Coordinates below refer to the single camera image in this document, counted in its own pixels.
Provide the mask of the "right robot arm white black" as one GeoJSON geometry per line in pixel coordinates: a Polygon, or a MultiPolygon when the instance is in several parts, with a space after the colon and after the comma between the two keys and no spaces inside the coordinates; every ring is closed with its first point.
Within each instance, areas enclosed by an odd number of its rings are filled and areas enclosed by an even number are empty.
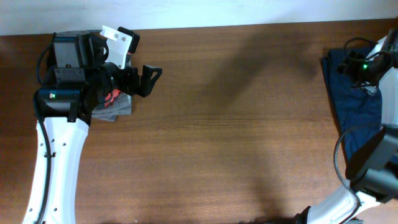
{"type": "Polygon", "coordinates": [[[397,199],[397,29],[368,44],[322,60],[341,133],[333,151],[341,185],[286,223],[358,223],[359,213],[397,199]]]}

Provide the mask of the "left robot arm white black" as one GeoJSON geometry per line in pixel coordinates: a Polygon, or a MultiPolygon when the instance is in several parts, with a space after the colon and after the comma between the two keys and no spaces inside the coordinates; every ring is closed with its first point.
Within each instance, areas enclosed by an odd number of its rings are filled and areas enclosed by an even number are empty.
{"type": "Polygon", "coordinates": [[[133,67],[139,34],[124,27],[55,33],[37,61],[37,158],[24,223],[75,223],[81,152],[93,113],[149,96],[162,69],[133,67]]]}

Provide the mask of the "navy blue garment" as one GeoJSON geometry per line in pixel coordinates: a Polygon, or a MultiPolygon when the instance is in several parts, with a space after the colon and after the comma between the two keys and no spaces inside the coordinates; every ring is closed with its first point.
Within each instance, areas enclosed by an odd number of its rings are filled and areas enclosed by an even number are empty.
{"type": "Polygon", "coordinates": [[[351,79],[338,73],[338,64],[344,59],[342,49],[331,49],[322,58],[321,65],[325,86],[331,101],[332,112],[343,138],[346,162],[380,129],[382,96],[376,87],[370,91],[354,87],[351,79]]]}

